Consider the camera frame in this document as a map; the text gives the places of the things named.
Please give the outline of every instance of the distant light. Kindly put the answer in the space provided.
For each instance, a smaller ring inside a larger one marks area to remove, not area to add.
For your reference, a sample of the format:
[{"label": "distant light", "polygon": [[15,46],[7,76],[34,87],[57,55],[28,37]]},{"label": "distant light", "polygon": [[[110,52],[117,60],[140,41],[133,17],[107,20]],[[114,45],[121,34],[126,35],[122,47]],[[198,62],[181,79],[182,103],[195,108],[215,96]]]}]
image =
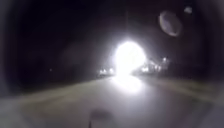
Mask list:
[{"label": "distant light", "polygon": [[127,41],[120,45],[115,53],[115,64],[118,75],[131,74],[132,71],[142,66],[146,56],[134,42]]},{"label": "distant light", "polygon": [[138,94],[143,90],[142,82],[134,76],[117,76],[113,82],[116,88],[125,94]]},{"label": "distant light", "polygon": [[142,72],[149,72],[149,68],[148,67],[143,67],[141,70],[142,70]]},{"label": "distant light", "polygon": [[188,14],[191,14],[192,13],[192,8],[190,6],[187,6],[185,9],[184,9],[184,12],[185,13],[188,13]]},{"label": "distant light", "polygon": [[110,68],[110,74],[114,74],[114,70],[112,68]]},{"label": "distant light", "polygon": [[164,57],[164,58],[163,58],[163,62],[166,62],[166,61],[167,61],[167,59]]}]

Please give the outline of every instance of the dark sky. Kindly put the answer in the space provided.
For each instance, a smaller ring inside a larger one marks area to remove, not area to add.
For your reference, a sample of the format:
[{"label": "dark sky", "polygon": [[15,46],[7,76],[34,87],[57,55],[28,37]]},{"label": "dark sky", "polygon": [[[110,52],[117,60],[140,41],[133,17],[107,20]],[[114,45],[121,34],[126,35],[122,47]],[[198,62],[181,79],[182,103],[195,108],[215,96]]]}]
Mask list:
[{"label": "dark sky", "polygon": [[[186,6],[193,8],[191,15],[184,13]],[[160,29],[164,10],[181,20],[179,37]],[[190,0],[27,0],[16,2],[8,19],[7,72],[25,88],[93,75],[110,65],[127,35],[144,46],[149,58],[166,56],[182,67],[205,67],[204,22]]]}]

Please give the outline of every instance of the light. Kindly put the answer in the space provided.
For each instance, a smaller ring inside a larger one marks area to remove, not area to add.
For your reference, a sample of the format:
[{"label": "light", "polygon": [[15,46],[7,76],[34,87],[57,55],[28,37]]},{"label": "light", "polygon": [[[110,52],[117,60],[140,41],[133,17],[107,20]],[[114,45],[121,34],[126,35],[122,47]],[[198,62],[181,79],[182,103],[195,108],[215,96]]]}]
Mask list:
[{"label": "light", "polygon": [[143,67],[141,70],[142,70],[142,72],[149,72],[149,68],[148,67]]},{"label": "light", "polygon": [[167,61],[167,59],[164,57],[164,58],[163,58],[163,62],[165,63],[166,61]]},{"label": "light", "polygon": [[106,69],[100,70],[100,75],[106,75],[106,74],[107,74]]},{"label": "light", "polygon": [[118,75],[131,74],[132,71],[142,66],[146,61],[146,56],[134,42],[125,42],[120,45],[115,53],[115,64]]},{"label": "light", "polygon": [[138,94],[143,90],[142,82],[133,76],[117,76],[113,82],[116,88],[125,94]]},{"label": "light", "polygon": [[110,68],[109,72],[110,74],[114,74],[114,70],[112,68]]}]

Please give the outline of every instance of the road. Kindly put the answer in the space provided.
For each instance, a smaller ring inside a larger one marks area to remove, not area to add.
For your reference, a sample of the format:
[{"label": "road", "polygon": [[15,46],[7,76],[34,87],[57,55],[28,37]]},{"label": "road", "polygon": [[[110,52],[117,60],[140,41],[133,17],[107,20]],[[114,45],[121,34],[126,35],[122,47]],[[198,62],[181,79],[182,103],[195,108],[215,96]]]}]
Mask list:
[{"label": "road", "polygon": [[[211,88],[201,84],[131,76],[80,83],[2,100],[0,126],[88,128],[91,118],[92,128],[192,127],[216,104]],[[199,106],[203,109],[196,112]],[[108,113],[108,119],[90,116],[97,111]]]}]

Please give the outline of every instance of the bright headlight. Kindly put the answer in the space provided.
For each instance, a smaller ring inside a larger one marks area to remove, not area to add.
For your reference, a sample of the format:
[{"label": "bright headlight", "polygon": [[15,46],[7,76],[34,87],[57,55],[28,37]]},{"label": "bright headlight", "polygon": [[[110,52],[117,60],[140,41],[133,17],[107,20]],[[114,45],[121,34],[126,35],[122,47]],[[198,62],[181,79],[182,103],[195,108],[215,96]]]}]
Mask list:
[{"label": "bright headlight", "polygon": [[146,56],[139,45],[134,42],[125,42],[120,45],[115,53],[117,73],[130,74],[133,70],[142,66]]}]

